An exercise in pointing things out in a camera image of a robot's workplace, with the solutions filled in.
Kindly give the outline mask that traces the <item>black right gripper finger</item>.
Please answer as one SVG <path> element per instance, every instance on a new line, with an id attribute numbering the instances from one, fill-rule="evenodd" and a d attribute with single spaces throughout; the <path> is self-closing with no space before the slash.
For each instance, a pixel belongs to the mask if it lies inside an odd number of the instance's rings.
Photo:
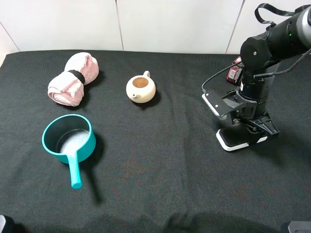
<path id="1" fill-rule="evenodd" d="M 262 130 L 261 128 L 248 127 L 247 130 L 249 133 L 248 145 L 250 146 L 257 144 L 261 138 L 267 135 L 266 131 Z"/>

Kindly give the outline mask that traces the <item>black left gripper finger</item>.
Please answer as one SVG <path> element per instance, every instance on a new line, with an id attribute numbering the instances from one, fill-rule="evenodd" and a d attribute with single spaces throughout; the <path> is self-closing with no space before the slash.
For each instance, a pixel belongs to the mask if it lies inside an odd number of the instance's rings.
<path id="1" fill-rule="evenodd" d="M 231 125 L 225 128 L 225 143 L 228 146 L 237 146 L 243 143 L 247 143 L 248 139 L 248 130 L 242 123 Z"/>

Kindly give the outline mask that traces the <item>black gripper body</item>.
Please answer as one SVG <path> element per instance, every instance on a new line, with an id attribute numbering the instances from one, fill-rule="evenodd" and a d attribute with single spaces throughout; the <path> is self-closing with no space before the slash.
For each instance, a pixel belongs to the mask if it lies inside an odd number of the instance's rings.
<path id="1" fill-rule="evenodd" d="M 266 131 L 268 139 L 275 139 L 279 136 L 279 130 L 266 110 L 268 97 L 251 99 L 243 96 L 239 90 L 232 90 L 222 99 L 232 108 L 230 111 L 232 124 L 242 123 L 247 128 L 261 128 Z"/>

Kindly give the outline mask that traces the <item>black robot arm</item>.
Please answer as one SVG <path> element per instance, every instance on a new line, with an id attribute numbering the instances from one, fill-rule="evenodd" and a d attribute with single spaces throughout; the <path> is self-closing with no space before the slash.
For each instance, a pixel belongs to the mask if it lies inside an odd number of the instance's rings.
<path id="1" fill-rule="evenodd" d="M 279 24 L 262 19 L 259 9 L 287 16 Z M 249 37 L 241 46 L 243 67 L 240 87 L 223 97 L 231 107 L 232 125 L 219 129 L 216 137 L 226 151 L 242 149 L 265 140 L 277 138 L 279 130 L 271 120 L 266 103 L 276 75 L 289 72 L 293 67 L 278 71 L 277 65 L 300 55 L 297 65 L 311 52 L 311 7 L 302 5 L 294 12 L 282 11 L 262 3 L 255 10 L 266 31 Z"/>

